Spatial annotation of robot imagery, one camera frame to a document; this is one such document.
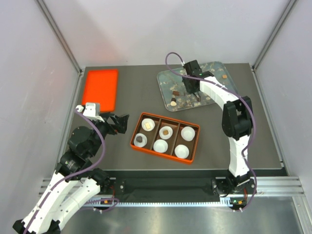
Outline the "orange chocolate box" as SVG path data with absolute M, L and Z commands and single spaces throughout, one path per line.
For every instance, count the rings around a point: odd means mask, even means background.
M 199 125 L 143 112 L 130 145 L 137 151 L 192 164 L 199 132 Z

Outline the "metal tongs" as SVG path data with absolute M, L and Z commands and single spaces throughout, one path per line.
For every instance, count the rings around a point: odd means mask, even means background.
M 195 95 L 197 102 L 201 102 L 201 97 L 200 97 L 199 92 L 194 92 L 193 94 Z

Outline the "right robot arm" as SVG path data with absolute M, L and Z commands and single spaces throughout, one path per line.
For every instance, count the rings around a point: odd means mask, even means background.
M 226 88 L 211 72 L 187 72 L 183 79 L 194 81 L 222 109 L 221 127 L 230 144 L 227 193 L 239 193 L 250 181 L 248 147 L 254 126 L 251 99 Z

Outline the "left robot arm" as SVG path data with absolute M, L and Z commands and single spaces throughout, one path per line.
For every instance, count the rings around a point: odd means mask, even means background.
M 112 182 L 98 162 L 92 163 L 99 149 L 105 155 L 105 137 L 127 131 L 129 115 L 103 113 L 90 124 L 75 128 L 67 141 L 69 149 L 60 158 L 53 176 L 32 211 L 13 224 L 19 234 L 59 234 L 84 204 L 109 191 Z

